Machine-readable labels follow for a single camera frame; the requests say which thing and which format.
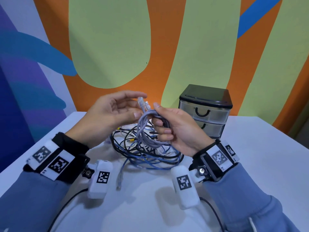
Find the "drawer handle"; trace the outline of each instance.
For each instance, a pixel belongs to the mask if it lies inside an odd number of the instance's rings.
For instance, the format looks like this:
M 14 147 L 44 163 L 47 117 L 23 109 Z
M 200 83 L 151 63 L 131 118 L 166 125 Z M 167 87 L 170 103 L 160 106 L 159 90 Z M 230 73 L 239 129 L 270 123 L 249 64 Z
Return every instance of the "drawer handle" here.
M 210 113 L 210 110 L 207 111 L 207 113 L 205 115 L 201 115 L 198 111 L 197 111 L 197 107 L 195 108 L 195 113 L 200 116 L 200 117 L 205 117 L 205 116 L 208 116 L 209 113 Z

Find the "tabletop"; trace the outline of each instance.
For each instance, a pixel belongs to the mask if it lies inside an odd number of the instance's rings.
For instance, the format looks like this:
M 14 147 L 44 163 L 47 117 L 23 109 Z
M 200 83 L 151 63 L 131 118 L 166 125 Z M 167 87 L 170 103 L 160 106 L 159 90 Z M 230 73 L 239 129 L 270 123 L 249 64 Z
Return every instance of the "tabletop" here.
M 84 112 L 74 112 L 0 173 L 0 196 L 16 181 L 26 159 L 57 132 L 66 132 Z M 230 116 L 222 134 L 240 157 L 240 161 L 257 185 L 280 200 L 284 213 L 299 228 L 307 230 L 309 218 L 309 150 L 258 117 Z M 76 197 L 61 213 L 53 231 L 213 231 L 218 222 L 207 205 L 185 211 L 179 209 L 168 171 L 140 170 L 129 164 L 124 171 L 121 191 L 116 191 L 116 178 L 124 161 L 106 141 L 88 154 L 113 162 L 110 189 L 104 200 Z M 189 166 L 185 157 L 181 164 Z M 79 177 L 64 198 L 64 204 L 77 191 L 87 187 Z M 208 193 L 197 186 L 199 195 Z

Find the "forearm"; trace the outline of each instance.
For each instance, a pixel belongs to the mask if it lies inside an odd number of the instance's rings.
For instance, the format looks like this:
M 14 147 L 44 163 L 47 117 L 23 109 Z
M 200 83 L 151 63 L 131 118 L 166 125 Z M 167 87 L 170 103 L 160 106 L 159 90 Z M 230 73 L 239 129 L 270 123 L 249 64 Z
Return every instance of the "forearm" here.
M 203 184 L 218 206 L 229 232 L 253 231 L 254 226 L 259 232 L 299 231 L 283 214 L 281 203 L 265 194 L 240 163 L 220 181 Z
M 23 171 L 0 198 L 0 231 L 46 232 L 70 184 Z

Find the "translucent drawer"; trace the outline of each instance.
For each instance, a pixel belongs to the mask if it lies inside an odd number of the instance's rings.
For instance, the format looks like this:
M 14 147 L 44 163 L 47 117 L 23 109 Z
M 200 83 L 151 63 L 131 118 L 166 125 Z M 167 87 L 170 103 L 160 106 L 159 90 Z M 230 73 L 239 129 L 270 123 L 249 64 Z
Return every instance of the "translucent drawer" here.
M 230 114 L 230 109 L 202 106 L 180 100 L 179 108 L 189 113 L 194 119 L 225 124 Z
M 213 124 L 199 120 L 195 120 L 195 122 L 208 136 L 211 137 L 220 137 L 224 129 L 224 125 L 221 124 Z

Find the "left hand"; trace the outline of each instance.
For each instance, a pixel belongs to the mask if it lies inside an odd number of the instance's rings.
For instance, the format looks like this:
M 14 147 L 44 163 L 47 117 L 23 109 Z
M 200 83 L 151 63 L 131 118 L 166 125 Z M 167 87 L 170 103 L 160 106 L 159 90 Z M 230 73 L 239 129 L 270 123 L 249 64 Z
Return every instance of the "left hand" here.
M 137 123 L 142 115 L 137 97 L 147 94 L 127 90 L 100 97 L 66 135 L 89 148 L 99 145 L 118 127 Z

